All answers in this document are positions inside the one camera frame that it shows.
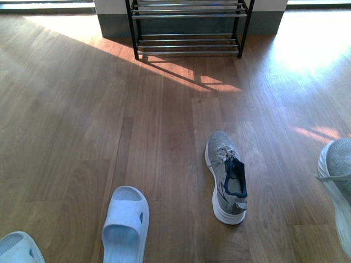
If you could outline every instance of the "shoe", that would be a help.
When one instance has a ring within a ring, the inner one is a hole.
[[[25,232],[12,232],[0,240],[0,263],[45,263],[39,247]]]
[[[150,211],[144,195],[132,186],[117,188],[103,227],[104,263],[142,263]]]
[[[241,223],[247,205],[245,167],[228,134],[218,131],[211,135],[206,145],[205,160],[214,177],[214,215],[228,225]]]
[[[317,178],[333,201],[339,240],[351,258],[351,139],[337,139],[323,148]]]

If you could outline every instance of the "shoelace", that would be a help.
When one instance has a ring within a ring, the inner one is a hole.
[[[318,177],[316,175],[317,179],[320,181],[329,181],[329,180],[333,180],[333,181],[341,181],[341,180],[345,180],[345,179],[351,179],[351,174],[348,175],[341,175],[341,176],[331,176],[331,177]]]
[[[233,160],[235,157],[235,150],[233,147],[221,144],[217,148],[218,156],[217,156],[217,161],[215,161],[213,164],[211,164],[209,167],[217,165],[219,163],[224,163],[226,160]]]

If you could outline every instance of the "wooden floor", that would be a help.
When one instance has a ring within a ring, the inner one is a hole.
[[[132,185],[150,207],[144,262],[351,262],[314,177],[323,146],[351,137],[350,24],[286,12],[240,60],[136,61],[95,15],[2,15],[0,236],[29,233],[47,263],[103,262],[111,194]],[[212,210],[216,130],[246,165],[237,226]]]

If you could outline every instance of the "shoe rack shelf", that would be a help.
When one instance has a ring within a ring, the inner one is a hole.
[[[140,55],[167,54],[242,56],[254,0],[250,1],[249,6],[244,0],[133,0],[131,4],[129,0],[125,1],[135,59],[139,59]],[[174,21],[186,18],[233,18],[230,19],[233,21],[233,29],[223,33],[143,34],[145,19],[157,19],[161,24],[164,19],[175,19],[172,20],[172,27],[177,27],[177,22]],[[240,19],[245,20],[241,39],[237,36]]]

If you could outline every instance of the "slipper strap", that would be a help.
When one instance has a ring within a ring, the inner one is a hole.
[[[141,201],[122,201],[112,199],[107,210],[105,227],[127,226],[135,229],[140,236],[142,231],[140,215],[143,213]]]
[[[23,238],[20,242],[0,256],[0,263],[38,263],[30,254],[32,244]]]

